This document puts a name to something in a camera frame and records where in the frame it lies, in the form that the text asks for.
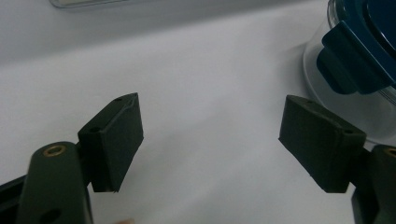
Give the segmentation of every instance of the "clear plastic container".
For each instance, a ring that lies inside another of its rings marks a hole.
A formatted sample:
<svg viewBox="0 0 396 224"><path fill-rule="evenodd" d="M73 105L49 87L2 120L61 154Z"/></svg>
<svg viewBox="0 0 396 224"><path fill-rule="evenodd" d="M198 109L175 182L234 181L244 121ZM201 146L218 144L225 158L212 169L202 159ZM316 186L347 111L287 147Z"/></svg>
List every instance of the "clear plastic container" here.
<svg viewBox="0 0 396 224"><path fill-rule="evenodd" d="M345 13L342 11L344 6L337 4L342 4L342 1L329 1L328 18L320 25L304 51L304 76L309 91L317 102L366 132L369 141L395 146L396 90L393 87L370 94L339 94L318 70L317 58L324 49L322 37Z"/></svg>

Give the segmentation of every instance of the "white surface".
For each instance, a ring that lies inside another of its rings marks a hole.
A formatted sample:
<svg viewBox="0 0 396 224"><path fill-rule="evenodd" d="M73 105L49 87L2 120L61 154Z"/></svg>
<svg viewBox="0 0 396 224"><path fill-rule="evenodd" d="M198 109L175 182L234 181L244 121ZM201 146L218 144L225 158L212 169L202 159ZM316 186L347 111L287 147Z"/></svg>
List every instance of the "white surface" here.
<svg viewBox="0 0 396 224"><path fill-rule="evenodd" d="M60 10L0 7L0 183L31 154L139 92L145 140L94 220L353 223L277 141L287 94L306 95L304 44L326 1L161 0Z"/></svg>

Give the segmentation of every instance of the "white table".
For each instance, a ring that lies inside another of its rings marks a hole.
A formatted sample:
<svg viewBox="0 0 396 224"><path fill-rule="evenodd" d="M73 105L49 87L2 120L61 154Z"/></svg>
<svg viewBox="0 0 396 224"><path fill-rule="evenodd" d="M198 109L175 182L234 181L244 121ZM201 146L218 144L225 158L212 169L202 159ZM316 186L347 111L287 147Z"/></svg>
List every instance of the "white table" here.
<svg viewBox="0 0 396 224"><path fill-rule="evenodd" d="M287 94L306 96L304 44L325 0L141 0L0 7L0 184L112 99L139 92L145 140L96 224L354 223L278 142Z"/></svg>

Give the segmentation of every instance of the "tabletop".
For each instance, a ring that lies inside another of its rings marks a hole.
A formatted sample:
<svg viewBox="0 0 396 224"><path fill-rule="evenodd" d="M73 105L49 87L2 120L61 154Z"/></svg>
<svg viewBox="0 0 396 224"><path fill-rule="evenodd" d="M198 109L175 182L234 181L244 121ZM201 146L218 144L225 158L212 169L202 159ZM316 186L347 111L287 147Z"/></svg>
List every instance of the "tabletop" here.
<svg viewBox="0 0 396 224"><path fill-rule="evenodd" d="M44 145L78 141L138 92L145 139L94 222L354 223L277 140L287 94L307 96L305 43L325 0L131 0L0 7L0 184Z"/></svg>

